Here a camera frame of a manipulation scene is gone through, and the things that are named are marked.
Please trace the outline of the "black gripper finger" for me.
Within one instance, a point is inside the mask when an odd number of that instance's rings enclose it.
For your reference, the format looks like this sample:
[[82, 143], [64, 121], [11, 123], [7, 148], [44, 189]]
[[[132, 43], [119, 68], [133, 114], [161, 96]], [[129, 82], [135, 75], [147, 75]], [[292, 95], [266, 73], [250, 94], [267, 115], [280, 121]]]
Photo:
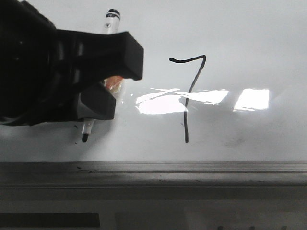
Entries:
[[71, 83], [98, 82], [119, 75], [142, 79], [143, 47], [129, 32], [93, 34], [58, 30], [56, 66]]

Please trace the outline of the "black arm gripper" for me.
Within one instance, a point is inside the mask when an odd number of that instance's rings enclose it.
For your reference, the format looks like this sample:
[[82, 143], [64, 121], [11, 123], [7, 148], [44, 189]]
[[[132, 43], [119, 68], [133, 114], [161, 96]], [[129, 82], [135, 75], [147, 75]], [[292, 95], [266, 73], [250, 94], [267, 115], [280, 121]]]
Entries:
[[0, 3], [0, 122], [6, 126], [84, 118], [112, 120], [116, 99], [102, 83], [76, 95], [62, 86], [81, 32], [59, 30], [26, 1]]

